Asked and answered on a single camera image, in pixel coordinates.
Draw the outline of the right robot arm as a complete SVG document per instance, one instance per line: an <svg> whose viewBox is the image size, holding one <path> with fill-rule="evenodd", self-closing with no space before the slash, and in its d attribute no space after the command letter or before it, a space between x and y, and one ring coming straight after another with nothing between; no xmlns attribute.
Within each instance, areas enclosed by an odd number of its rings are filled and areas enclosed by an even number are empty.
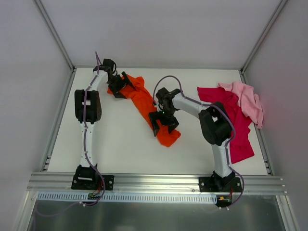
<svg viewBox="0 0 308 231"><path fill-rule="evenodd" d="M202 103L185 96L180 89L168 91L161 88L156 93L156 98L161 109L149 113L154 136L163 127L167 128L168 134L177 128L179 122L174 116L176 111L182 110L199 119L202 135L211 144L215 163L213 174L205 185L218 191L229 188L235 178L229 155L229 143L235 131L223 104Z"/></svg>

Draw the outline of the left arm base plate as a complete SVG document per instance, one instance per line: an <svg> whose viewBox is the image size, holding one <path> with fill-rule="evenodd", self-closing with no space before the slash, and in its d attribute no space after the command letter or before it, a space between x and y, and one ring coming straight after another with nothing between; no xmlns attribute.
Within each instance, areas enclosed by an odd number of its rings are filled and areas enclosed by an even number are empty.
<svg viewBox="0 0 308 231"><path fill-rule="evenodd" d="M104 183L99 176L94 177L94 179L74 176L71 189L99 191L105 187L106 191L112 191L114 187L114 175L103 175L103 179Z"/></svg>

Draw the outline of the orange t shirt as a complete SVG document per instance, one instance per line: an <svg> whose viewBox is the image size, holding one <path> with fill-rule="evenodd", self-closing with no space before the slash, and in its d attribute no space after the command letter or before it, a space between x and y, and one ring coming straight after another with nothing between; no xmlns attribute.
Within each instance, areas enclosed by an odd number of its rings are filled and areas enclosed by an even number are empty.
<svg viewBox="0 0 308 231"><path fill-rule="evenodd" d="M144 86L143 77L132 77L128 75L128 78L132 85L134 86L125 86L120 90L120 93L126 98L130 99L143 119L147 122L148 126L151 128L152 132L154 131L153 126L150 122L149 113L157 112L157 108L153 105L153 97L150 95L146 87ZM161 122L157 122L159 131L156 136L159 143L165 147L170 147L173 145L177 139L181 136L181 133L176 129L171 133L168 132L166 126L162 126Z"/></svg>

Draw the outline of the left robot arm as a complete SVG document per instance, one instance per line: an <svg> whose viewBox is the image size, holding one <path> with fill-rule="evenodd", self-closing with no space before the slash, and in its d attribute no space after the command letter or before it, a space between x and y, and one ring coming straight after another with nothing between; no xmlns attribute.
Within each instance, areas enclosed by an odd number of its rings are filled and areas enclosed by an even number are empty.
<svg viewBox="0 0 308 231"><path fill-rule="evenodd" d="M99 89L107 84L108 90L117 99L124 99L120 91L126 86L133 87L125 72L117 73L116 63L111 59L102 62L97 58L97 65L93 69L92 80L85 89L76 90L75 117L81 127L81 158L72 182L74 190L94 190L99 192L104 183L99 176L97 155L94 153L94 137L96 125L102 117L102 106Z"/></svg>

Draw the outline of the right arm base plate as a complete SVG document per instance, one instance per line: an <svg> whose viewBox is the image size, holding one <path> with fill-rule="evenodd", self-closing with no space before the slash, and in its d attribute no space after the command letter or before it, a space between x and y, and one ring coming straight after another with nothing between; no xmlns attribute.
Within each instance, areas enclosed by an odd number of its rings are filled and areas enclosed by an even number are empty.
<svg viewBox="0 0 308 231"><path fill-rule="evenodd" d="M242 191L242 183L240 178L235 177L231 180L223 180L219 177L199 177L198 185L200 192L211 192L211 193L240 193Z"/></svg>

